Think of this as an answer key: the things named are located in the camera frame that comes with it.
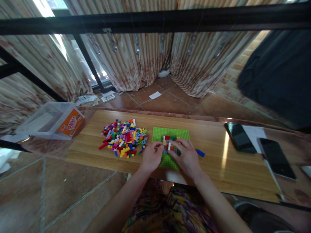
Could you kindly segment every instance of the black smartphone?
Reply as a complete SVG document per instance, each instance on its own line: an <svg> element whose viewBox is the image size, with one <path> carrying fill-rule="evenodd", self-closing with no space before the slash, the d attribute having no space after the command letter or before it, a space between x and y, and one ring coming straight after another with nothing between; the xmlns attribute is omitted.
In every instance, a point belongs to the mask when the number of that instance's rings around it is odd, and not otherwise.
<svg viewBox="0 0 311 233"><path fill-rule="evenodd" d="M296 175L278 142L264 138L259 138L259 142L273 173L296 180Z"/></svg>
<svg viewBox="0 0 311 233"><path fill-rule="evenodd" d="M225 128L231 138L234 147L240 152L256 154L257 151L247 136L242 125L227 122L225 123Z"/></svg>

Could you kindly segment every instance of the yellow lego brick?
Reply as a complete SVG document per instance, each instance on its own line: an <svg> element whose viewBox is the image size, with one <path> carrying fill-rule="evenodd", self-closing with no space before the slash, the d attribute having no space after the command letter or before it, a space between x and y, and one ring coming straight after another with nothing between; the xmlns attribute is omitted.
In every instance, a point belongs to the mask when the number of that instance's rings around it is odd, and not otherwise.
<svg viewBox="0 0 311 233"><path fill-rule="evenodd" d="M128 148L124 148L123 150L121 150L121 152L124 151L124 153L125 153L125 152L127 152L129 150L131 150L129 147Z"/></svg>

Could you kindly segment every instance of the patterned curtain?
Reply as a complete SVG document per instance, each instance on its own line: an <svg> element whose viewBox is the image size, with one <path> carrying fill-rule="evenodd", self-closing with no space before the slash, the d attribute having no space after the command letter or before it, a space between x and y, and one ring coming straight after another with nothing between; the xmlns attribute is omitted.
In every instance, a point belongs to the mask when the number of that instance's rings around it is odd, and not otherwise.
<svg viewBox="0 0 311 233"><path fill-rule="evenodd" d="M250 6L281 2L282 0L180 0L177 9ZM169 67L172 80L189 96L204 97L257 34L257 31L175 33ZM191 43L192 50L188 55Z"/></svg>
<svg viewBox="0 0 311 233"><path fill-rule="evenodd" d="M182 10L209 7L276 4L282 0L65 0L72 15L108 14L122 12ZM172 80L188 95L202 98L226 73L258 32L197 33L193 51L187 54L192 33L168 33L164 53L160 54L160 34L138 34L140 53L135 53L132 34L114 34L118 51L114 52L107 34L97 34L99 60L105 66L113 85L120 91L137 91L151 85L162 68L169 68ZM225 43L218 57L219 47Z"/></svg>
<svg viewBox="0 0 311 233"><path fill-rule="evenodd" d="M72 15L161 11L176 8L175 0L100 0L88 2L84 0L65 0L65 3ZM97 43L94 49L100 47L99 60L102 62L112 84L119 91L137 91L141 87L151 85L165 65L169 55L171 33L166 35L163 54L160 54L161 34L137 34L139 54L135 52L134 36L132 34L113 34L118 49L117 52L114 52L107 34L94 35L95 43Z"/></svg>
<svg viewBox="0 0 311 233"><path fill-rule="evenodd" d="M46 1L0 1L0 19L48 16L53 13ZM0 36L0 45L65 100L93 93L66 36ZM44 103L54 101L19 73L1 80L0 95L0 135L11 133Z"/></svg>

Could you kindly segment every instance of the pile of lego bricks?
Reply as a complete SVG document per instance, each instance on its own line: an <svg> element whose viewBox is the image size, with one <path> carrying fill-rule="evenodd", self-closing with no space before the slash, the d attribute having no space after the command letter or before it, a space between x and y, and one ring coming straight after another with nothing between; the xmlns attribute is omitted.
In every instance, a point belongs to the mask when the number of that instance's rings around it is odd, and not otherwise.
<svg viewBox="0 0 311 233"><path fill-rule="evenodd" d="M120 156L121 158L135 156L135 148L139 144L142 144L142 150L138 154L141 154L145 149L145 144L148 141L146 133L146 129L136 127L135 119L129 119L123 124L116 119L115 122L105 126L101 134L106 139L103 140L103 145L98 149L108 146L108 148L114 151L116 156Z"/></svg>

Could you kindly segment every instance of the wooden table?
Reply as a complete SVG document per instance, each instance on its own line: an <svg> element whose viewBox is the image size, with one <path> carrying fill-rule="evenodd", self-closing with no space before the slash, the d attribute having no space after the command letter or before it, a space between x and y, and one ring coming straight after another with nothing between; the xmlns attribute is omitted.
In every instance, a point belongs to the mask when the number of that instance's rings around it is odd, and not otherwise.
<svg viewBox="0 0 311 233"><path fill-rule="evenodd" d="M279 202L276 194L280 190L262 156L236 151L222 122L97 110L69 147L66 161L135 173L142 162L142 155L127 159L116 157L110 149L98 149L103 140L101 131L116 118L121 121L134 118L138 127L148 129L150 140L147 145L152 142L153 127L188 129L194 147L206 153L204 158L199 157L203 171L221 192ZM193 185L189 178L175 169L158 168L152 177Z"/></svg>

